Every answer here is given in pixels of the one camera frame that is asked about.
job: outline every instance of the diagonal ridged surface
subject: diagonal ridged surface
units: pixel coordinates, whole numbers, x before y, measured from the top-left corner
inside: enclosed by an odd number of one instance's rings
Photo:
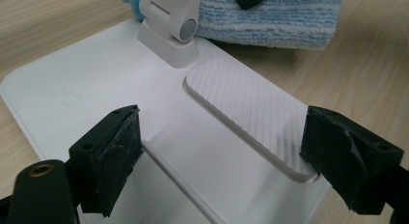
[[[246,66],[210,59],[189,71],[187,91],[292,180],[315,170],[299,155],[307,106]]]

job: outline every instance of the white plastic tray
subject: white plastic tray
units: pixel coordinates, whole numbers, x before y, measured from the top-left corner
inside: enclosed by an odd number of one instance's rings
[[[144,141],[220,222],[309,223],[328,182],[290,180],[183,87],[189,71],[206,61],[240,63],[195,39],[200,59],[173,69],[137,40],[139,28],[128,20],[17,69],[2,82],[1,96],[39,157],[67,160],[68,148],[108,112],[138,104]],[[143,154],[112,216],[81,214],[81,220],[208,223],[205,213]]]

